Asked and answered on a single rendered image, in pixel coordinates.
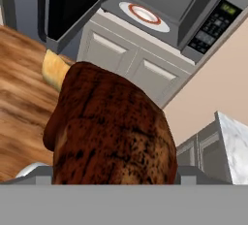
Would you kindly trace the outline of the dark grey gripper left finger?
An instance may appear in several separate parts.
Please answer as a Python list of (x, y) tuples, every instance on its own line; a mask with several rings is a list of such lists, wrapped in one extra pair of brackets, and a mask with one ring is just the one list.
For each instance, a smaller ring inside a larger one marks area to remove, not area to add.
[(52, 168), (50, 166), (29, 166), (21, 170), (15, 178), (4, 181), (5, 185), (8, 184), (51, 184)]

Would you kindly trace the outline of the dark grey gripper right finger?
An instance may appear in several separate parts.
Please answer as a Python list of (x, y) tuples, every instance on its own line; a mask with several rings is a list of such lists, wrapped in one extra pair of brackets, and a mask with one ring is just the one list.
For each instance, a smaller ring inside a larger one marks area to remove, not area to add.
[(230, 185), (229, 182), (209, 177), (195, 166), (179, 166), (175, 183), (180, 185)]

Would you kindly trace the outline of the brown seared steak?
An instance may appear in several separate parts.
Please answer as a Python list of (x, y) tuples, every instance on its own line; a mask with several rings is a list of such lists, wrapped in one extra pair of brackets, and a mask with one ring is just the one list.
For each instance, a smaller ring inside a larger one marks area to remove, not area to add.
[(130, 81), (88, 62), (70, 67), (44, 132), (54, 184), (173, 184), (164, 112)]

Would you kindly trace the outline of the pale grey cupboard under microwave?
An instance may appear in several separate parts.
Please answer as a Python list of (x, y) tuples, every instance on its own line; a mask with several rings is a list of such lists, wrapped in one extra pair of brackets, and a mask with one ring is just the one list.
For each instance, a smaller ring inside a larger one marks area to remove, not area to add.
[(77, 59), (126, 78), (161, 108), (195, 71), (177, 49), (103, 11), (84, 25)]

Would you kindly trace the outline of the grey microwave oven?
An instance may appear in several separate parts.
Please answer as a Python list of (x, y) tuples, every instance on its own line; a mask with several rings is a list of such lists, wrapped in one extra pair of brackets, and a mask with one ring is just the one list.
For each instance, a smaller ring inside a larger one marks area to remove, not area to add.
[[(119, 8), (120, 2), (145, 7), (162, 19), (170, 32), (154, 31), (134, 21)], [(107, 0), (101, 8), (199, 62), (248, 8), (248, 0)]]

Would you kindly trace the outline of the grey microwave door black window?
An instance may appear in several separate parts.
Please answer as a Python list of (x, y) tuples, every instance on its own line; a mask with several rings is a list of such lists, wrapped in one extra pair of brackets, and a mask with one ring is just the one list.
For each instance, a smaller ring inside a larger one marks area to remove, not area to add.
[(38, 0), (38, 34), (60, 53), (107, 0)]

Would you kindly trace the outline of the white rounded object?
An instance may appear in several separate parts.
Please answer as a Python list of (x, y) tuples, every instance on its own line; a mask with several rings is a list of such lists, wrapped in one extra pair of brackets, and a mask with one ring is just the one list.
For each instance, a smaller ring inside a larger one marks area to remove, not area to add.
[(44, 176), (49, 174), (51, 167), (42, 162), (35, 162), (23, 168), (15, 177)]

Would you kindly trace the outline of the grey cupboard run marble top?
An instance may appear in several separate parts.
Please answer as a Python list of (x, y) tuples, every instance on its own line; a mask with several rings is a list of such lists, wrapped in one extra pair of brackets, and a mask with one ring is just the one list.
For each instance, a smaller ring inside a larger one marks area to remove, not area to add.
[(177, 147), (179, 166), (198, 167), (209, 177), (248, 185), (248, 125), (221, 112)]

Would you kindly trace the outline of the pale grey cupboard door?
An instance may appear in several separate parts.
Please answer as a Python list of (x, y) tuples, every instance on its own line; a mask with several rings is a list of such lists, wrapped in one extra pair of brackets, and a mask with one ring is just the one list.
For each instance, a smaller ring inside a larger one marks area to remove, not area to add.
[(104, 26), (89, 21), (82, 31), (77, 62), (91, 62), (101, 68), (125, 76), (138, 47)]
[(189, 76), (189, 73), (164, 58), (142, 48), (125, 75), (161, 109)]

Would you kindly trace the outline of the yellow bread piece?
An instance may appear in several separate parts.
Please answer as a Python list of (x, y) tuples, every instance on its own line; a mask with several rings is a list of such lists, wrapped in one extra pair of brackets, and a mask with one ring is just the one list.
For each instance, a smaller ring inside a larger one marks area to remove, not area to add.
[(46, 51), (43, 64), (42, 75), (47, 84), (52, 86), (58, 92), (61, 91), (63, 80), (70, 67), (75, 64), (65, 55), (56, 54), (52, 50)]

